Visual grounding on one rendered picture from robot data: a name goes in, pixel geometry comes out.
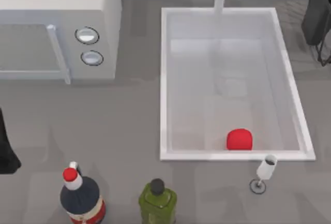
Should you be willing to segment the white sink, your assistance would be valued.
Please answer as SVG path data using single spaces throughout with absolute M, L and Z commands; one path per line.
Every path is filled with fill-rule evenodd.
M 228 150 L 244 128 L 252 150 Z M 161 10 L 160 159 L 314 161 L 273 7 Z

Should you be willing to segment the pale microwave oven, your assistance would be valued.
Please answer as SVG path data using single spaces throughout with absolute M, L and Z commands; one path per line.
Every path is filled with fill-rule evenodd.
M 71 83 L 74 81 L 113 80 L 121 28 L 121 0 L 0 0 L 0 24 L 53 24 L 67 60 Z M 85 45 L 75 31 L 92 27 L 99 41 Z M 99 66 L 88 66 L 81 54 L 94 50 L 102 54 Z

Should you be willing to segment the large microwave knob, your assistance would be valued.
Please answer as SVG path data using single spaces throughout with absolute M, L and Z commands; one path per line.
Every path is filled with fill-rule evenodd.
M 88 26 L 77 29 L 74 35 L 78 42 L 85 45 L 95 44 L 100 38 L 99 33 L 94 28 Z

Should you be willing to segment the red cup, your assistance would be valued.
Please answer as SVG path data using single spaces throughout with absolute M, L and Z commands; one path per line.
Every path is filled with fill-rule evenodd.
M 226 147 L 228 150 L 252 150 L 252 133 L 244 128 L 231 130 L 227 135 Z

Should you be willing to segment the microwave oven door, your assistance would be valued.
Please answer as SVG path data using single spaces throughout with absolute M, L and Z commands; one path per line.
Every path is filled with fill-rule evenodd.
M 0 80 L 64 80 L 49 24 L 0 24 Z

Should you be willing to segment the white wine glass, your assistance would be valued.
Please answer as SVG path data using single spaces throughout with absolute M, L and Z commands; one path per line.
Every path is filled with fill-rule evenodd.
M 256 195 L 262 195 L 266 192 L 265 181 L 272 177 L 277 162 L 278 159 L 273 154 L 268 154 L 264 160 L 262 160 L 257 168 L 257 178 L 252 179 L 249 183 L 251 192 Z

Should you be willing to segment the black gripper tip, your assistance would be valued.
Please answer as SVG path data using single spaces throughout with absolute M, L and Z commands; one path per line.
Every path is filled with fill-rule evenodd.
M 2 109 L 0 108 L 0 175 L 14 174 L 21 166 L 21 161 L 9 143 Z

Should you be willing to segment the green bottle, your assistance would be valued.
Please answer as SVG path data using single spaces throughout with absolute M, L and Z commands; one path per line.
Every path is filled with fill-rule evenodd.
M 176 224 L 176 205 L 176 192 L 162 179 L 152 179 L 139 196 L 141 224 Z

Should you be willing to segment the dark bottle with red cap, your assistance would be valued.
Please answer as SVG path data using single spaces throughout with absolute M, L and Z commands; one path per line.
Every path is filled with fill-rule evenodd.
M 106 203 L 97 182 L 81 173 L 75 161 L 63 170 L 64 185 L 60 203 L 72 224 L 101 224 L 106 215 Z

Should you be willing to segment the small microwave knob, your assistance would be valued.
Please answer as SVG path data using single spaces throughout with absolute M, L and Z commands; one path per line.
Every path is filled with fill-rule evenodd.
M 104 58 L 101 53 L 90 50 L 81 54 L 81 61 L 88 66 L 99 66 L 103 63 Z

